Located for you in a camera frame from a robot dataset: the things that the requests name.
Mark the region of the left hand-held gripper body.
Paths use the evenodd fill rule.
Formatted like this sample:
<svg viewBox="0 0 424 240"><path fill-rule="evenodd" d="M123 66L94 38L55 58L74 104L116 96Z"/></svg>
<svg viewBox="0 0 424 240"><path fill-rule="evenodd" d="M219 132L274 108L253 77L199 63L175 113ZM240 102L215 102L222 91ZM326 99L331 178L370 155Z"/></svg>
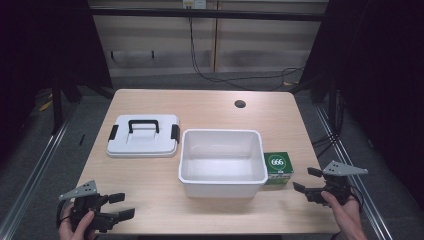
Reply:
<svg viewBox="0 0 424 240"><path fill-rule="evenodd" d="M109 203L108 196L109 195L101 195L97 191L96 182L90 180L59 196L59 214L62 214L65 203L73 199L74 206L69 216L72 222L72 229L75 230L77 228L79 222L86 213L93 211L95 216L87 231L98 230L101 233L106 233L108 230L112 230L113 226L118 223L117 214L101 212L101 207Z"/></svg>

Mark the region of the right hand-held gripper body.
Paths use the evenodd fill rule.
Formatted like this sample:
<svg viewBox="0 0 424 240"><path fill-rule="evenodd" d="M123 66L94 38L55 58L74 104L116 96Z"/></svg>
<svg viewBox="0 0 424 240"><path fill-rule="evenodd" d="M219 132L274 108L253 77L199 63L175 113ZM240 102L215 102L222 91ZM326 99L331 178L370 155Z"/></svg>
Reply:
<svg viewBox="0 0 424 240"><path fill-rule="evenodd" d="M309 202L327 204L321 196L322 191L334 195L340 204L345 204L349 197L353 196L348 177L352 175L364 175L367 169L359 168L344 163L332 161L323 170L325 185L322 188L305 188L304 195Z"/></svg>

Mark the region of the small green carton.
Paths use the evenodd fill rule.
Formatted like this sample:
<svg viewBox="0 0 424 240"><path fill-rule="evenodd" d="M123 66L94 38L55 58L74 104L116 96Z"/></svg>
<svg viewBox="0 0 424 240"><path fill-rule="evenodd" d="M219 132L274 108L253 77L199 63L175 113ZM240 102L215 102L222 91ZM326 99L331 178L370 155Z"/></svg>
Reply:
<svg viewBox="0 0 424 240"><path fill-rule="evenodd" d="M285 185L290 180L294 169L287 152L267 152L264 154L268 171L267 185Z"/></svg>

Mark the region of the white lid with black handle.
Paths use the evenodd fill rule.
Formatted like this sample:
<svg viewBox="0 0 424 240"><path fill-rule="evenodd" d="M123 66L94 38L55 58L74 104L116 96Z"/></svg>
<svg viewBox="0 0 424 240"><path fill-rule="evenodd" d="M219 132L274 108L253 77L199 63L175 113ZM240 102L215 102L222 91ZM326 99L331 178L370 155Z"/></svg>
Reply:
<svg viewBox="0 0 424 240"><path fill-rule="evenodd" d="M179 118L176 115L120 115L112 127L107 153L117 158L172 157L179 139Z"/></svg>

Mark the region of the white plastic storage box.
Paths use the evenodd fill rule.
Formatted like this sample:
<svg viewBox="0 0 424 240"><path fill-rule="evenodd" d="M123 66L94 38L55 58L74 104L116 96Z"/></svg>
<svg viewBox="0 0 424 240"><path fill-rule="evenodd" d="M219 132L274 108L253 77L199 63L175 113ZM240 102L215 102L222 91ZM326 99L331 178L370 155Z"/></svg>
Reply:
<svg viewBox="0 0 424 240"><path fill-rule="evenodd" d="M192 198L252 198L268 180L255 130L188 129L178 177Z"/></svg>

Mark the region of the person's left hand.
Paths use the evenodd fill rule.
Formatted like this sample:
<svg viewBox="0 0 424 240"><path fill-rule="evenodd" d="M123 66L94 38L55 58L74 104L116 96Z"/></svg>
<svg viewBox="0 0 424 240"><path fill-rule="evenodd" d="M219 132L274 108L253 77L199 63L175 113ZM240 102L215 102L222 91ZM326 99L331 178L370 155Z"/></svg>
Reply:
<svg viewBox="0 0 424 240"><path fill-rule="evenodd" d="M60 240L94 240L95 233L91 231L86 234L86 230L94 219L94 212L89 211L79 222L75 230L72 229L72 222L69 219L73 205L70 204L63 211L64 219L60 223L58 233Z"/></svg>

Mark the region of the person's right hand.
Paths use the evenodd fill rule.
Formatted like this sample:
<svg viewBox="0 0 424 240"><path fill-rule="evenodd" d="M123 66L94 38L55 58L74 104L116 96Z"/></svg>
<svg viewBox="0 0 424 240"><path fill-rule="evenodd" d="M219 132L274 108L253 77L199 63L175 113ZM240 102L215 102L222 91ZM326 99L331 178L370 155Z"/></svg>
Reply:
<svg viewBox="0 0 424 240"><path fill-rule="evenodd" d="M321 196L332 209L336 223L342 232L355 233L362 229L359 203L354 197L349 197L347 202L341 205L336 197L327 191L322 191Z"/></svg>

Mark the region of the black metal stand leg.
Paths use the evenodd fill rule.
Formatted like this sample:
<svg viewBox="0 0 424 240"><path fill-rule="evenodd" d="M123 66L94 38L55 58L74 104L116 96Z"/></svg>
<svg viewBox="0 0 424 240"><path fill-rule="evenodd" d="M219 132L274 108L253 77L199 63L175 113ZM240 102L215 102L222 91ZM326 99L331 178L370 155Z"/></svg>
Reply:
<svg viewBox="0 0 424 240"><path fill-rule="evenodd" d="M337 132L336 108L337 108L337 84L336 84L336 80L332 78L330 89L329 89L328 117L329 117L329 124L333 134Z"/></svg>
<svg viewBox="0 0 424 240"><path fill-rule="evenodd" d="M52 134L56 134L63 123L61 86L60 86L60 81L57 77L53 79L52 103L53 103L53 115L54 115L54 124L53 124Z"/></svg>

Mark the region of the black curtain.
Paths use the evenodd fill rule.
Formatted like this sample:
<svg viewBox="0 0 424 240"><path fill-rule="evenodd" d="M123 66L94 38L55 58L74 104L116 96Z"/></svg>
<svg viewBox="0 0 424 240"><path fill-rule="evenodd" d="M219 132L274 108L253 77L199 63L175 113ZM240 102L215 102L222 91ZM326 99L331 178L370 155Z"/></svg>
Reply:
<svg viewBox="0 0 424 240"><path fill-rule="evenodd" d="M424 0L328 0L300 82L315 102L337 85L424 209Z"/></svg>
<svg viewBox="0 0 424 240"><path fill-rule="evenodd" d="M45 88L112 86L88 0L0 0L0 168Z"/></svg>

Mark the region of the black horizontal metal bar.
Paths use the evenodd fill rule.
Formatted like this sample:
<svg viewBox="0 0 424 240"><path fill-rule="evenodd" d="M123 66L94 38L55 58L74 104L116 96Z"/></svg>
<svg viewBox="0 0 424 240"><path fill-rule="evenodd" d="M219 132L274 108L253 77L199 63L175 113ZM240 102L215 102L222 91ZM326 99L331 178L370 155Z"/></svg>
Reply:
<svg viewBox="0 0 424 240"><path fill-rule="evenodd" d="M92 7L92 15L110 16L146 16L146 17L186 17L214 19L248 19L248 20L281 20L321 22L325 14L257 12L231 10L185 10L185 9L151 9L151 8L107 8Z"/></svg>

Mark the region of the aluminium floor rail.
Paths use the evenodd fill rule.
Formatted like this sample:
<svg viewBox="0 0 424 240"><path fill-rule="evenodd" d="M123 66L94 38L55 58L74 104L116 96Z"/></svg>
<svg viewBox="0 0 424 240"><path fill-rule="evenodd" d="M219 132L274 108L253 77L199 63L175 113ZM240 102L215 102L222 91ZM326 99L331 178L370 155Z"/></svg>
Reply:
<svg viewBox="0 0 424 240"><path fill-rule="evenodd" d="M25 184L21 187L17 187L16 184L13 185L13 189L17 191L18 196L13 201L13 205L0 224L0 240L12 240L41 182L41 178L45 174L53 155L66 133L69 120L73 117L73 114L74 111L71 111L64 120L60 120L59 126L54 127L52 133L49 135L48 142L39 155L32 154L32 157L36 159L37 162L33 166L31 172L26 175Z"/></svg>
<svg viewBox="0 0 424 240"><path fill-rule="evenodd" d="M330 127L329 116L322 106L315 107L318 117L324 127L327 136L330 138L331 146L335 150L339 162L347 165L353 165L353 162L345 149L342 141L335 137L335 133ZM354 191L363 197L362 210L367 217L378 240L394 240L388 226L380 214L376 204L372 200L367 188L365 187L359 175L348 177L350 183L354 186Z"/></svg>

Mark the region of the white wall power outlet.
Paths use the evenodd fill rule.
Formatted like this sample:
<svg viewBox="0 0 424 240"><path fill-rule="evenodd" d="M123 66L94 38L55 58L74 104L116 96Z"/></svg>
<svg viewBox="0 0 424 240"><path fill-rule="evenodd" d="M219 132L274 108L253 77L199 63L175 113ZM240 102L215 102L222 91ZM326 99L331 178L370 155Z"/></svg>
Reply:
<svg viewBox="0 0 424 240"><path fill-rule="evenodd" d="M205 10L207 8L206 0L182 0L184 9Z"/></svg>

